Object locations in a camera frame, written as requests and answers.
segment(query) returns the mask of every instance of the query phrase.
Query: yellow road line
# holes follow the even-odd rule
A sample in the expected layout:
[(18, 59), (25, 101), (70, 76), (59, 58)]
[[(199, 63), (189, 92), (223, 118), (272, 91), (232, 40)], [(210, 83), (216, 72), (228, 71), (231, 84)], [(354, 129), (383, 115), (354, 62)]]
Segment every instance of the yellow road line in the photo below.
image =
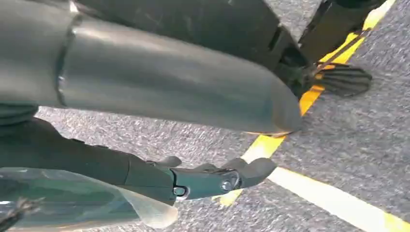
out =
[(410, 224), (340, 189), (276, 168), (269, 180), (366, 232), (410, 232)]

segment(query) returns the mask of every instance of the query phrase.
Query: rubber foot peg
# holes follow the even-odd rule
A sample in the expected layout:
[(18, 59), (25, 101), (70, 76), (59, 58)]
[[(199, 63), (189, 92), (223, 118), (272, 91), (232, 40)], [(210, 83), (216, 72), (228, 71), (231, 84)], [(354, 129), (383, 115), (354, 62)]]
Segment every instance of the rubber foot peg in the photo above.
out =
[(267, 158), (259, 158), (239, 169), (241, 176), (241, 188), (248, 188), (263, 182), (275, 169), (277, 165)]
[(213, 171), (219, 170), (219, 168), (217, 168), (217, 167), (216, 167), (215, 165), (213, 165), (213, 164), (204, 163), (204, 164), (201, 164), (201, 165), (199, 165), (198, 167), (194, 168), (193, 170), (199, 171), (199, 172), (203, 172), (203, 171), (213, 172)]
[(165, 159), (161, 160), (160, 162), (157, 162), (156, 164), (161, 167), (174, 168), (174, 167), (181, 165), (182, 161), (176, 156), (168, 156)]
[(355, 96), (370, 89), (373, 77), (363, 69), (343, 64), (333, 65), (333, 69), (322, 70), (316, 75), (316, 85), (342, 97)]
[(235, 158), (224, 164), (223, 169), (241, 169), (247, 165), (246, 161), (241, 158)]

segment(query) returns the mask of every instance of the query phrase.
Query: bolt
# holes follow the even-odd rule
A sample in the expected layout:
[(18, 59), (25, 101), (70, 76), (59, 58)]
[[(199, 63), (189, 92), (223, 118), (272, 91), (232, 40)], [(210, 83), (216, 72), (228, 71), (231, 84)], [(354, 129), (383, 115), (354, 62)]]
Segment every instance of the bolt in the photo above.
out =
[(174, 188), (174, 194), (178, 197), (182, 197), (183, 195), (185, 195), (185, 189), (183, 187), (175, 187)]
[(231, 191), (232, 190), (232, 184), (229, 181), (224, 181), (220, 185), (220, 188), (224, 191)]

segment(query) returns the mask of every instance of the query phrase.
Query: asphalt road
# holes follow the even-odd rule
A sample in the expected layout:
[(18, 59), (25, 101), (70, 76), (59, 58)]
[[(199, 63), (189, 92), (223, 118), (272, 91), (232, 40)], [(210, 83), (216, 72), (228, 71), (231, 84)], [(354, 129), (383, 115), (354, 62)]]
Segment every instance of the asphalt road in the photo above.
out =
[[(318, 0), (273, 1), (271, 5), (295, 37), (299, 37)], [(302, 130), (289, 136), (272, 159), (282, 167), (340, 188), (410, 221), (407, 12), (410, 2), (396, 0), (351, 61), (371, 70), (373, 88), (356, 98), (320, 96), (304, 117)], [(178, 155), (185, 167), (203, 162), (221, 165), (240, 157), (256, 138), (205, 126), (86, 111), (42, 108), (38, 116), (52, 122), (67, 137), (104, 144), (151, 160)], [(359, 231), (268, 181), (245, 190), (229, 208), (211, 199), (179, 203), (178, 208), (179, 220), (156, 231)], [(155, 230), (125, 225), (110, 231)]]

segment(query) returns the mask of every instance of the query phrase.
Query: rear foot peg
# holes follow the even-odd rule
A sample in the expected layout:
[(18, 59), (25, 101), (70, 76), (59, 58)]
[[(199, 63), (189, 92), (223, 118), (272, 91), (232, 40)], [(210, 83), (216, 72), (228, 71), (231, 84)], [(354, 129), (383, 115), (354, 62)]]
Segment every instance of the rear foot peg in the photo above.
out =
[(355, 96), (370, 89), (372, 76), (363, 69), (344, 64), (332, 65), (335, 66), (333, 69), (321, 70), (316, 75), (315, 84), (342, 97)]

